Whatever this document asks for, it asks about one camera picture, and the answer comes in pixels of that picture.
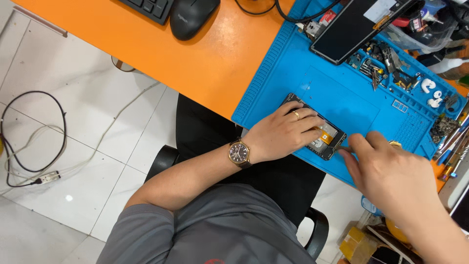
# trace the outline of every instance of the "wristwatch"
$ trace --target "wristwatch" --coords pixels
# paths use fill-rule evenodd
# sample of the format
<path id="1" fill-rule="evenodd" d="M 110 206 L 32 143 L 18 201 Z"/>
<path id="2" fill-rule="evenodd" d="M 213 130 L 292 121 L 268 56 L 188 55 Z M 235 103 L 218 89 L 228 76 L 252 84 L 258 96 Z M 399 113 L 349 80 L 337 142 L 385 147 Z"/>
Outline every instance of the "wristwatch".
<path id="1" fill-rule="evenodd" d="M 241 137 L 230 143 L 228 157 L 241 169 L 247 169 L 252 166 L 249 162 L 249 147 L 241 141 Z"/>

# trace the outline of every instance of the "black office chair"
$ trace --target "black office chair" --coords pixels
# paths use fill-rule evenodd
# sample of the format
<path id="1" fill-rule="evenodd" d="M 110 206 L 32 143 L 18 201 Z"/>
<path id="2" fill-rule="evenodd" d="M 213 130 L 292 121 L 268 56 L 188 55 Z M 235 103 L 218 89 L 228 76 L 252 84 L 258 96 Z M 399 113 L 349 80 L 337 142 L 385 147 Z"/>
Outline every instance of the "black office chair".
<path id="1" fill-rule="evenodd" d="M 177 164 L 178 157 L 179 151 L 176 148 L 164 145 L 156 155 L 156 158 L 151 165 L 150 171 L 147 174 L 145 182 L 158 173 Z M 306 212 L 306 217 L 313 220 L 314 229 L 308 243 L 306 246 L 304 246 L 304 248 L 306 251 L 308 251 L 311 257 L 316 260 L 327 240 L 327 235 L 329 233 L 329 222 L 323 213 L 311 207 Z"/>

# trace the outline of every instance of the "blue silicone repair mat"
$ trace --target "blue silicone repair mat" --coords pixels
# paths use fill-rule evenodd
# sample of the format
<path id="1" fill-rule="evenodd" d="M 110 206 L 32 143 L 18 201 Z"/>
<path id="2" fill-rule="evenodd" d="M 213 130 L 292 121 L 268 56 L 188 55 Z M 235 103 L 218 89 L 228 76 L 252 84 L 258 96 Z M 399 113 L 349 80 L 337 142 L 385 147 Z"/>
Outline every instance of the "blue silicone repair mat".
<path id="1" fill-rule="evenodd" d="M 330 3 L 329 0 L 297 0 L 290 16 L 310 16 Z M 377 130 L 388 140 L 402 143 L 404 149 L 430 159 L 437 149 L 429 134 L 433 123 L 442 113 L 456 118 L 466 103 L 466 99 L 459 96 L 452 106 L 453 111 L 448 111 L 444 103 L 438 108 L 427 105 L 434 91 L 440 90 L 443 96 L 457 92 L 392 43 L 389 43 L 390 47 L 410 65 L 406 72 L 410 75 L 417 72 L 425 74 L 426 78 L 436 82 L 435 89 L 424 93 L 418 85 L 408 93 L 390 83 L 392 78 L 388 78 L 383 81 L 386 88 L 378 86 L 373 91 L 368 77 L 347 63 L 335 66 L 327 62 L 309 51 L 310 45 L 311 41 L 298 31 L 295 24 L 284 22 L 232 120 L 249 129 L 274 112 L 289 93 L 295 93 L 347 135 L 365 135 L 368 131 Z M 365 52 L 359 52 L 362 61 L 367 58 Z M 307 148 L 301 148 L 294 155 L 354 186 L 339 155 L 335 154 L 331 160 L 324 161 Z"/>

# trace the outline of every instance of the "black pants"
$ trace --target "black pants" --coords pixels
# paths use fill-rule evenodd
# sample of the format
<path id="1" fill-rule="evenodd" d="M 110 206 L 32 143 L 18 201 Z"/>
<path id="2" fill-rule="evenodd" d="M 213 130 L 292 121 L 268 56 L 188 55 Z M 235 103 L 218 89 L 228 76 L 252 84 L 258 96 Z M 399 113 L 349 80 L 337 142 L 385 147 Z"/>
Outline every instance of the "black pants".
<path id="1" fill-rule="evenodd" d="M 235 124 L 179 94 L 176 111 L 176 145 L 179 161 L 217 149 L 240 136 Z M 244 183 L 274 200 L 298 227 L 313 202 L 325 172 L 288 155 L 257 163 L 220 183 Z"/>

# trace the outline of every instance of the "black computer mouse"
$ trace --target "black computer mouse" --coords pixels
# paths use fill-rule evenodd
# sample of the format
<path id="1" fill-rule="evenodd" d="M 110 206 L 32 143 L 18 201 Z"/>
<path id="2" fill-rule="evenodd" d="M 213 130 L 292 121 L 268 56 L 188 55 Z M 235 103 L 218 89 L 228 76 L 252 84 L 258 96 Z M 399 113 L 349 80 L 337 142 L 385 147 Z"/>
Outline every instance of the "black computer mouse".
<path id="1" fill-rule="evenodd" d="M 175 0 L 169 23 L 179 40 L 193 38 L 220 5 L 220 0 Z"/>

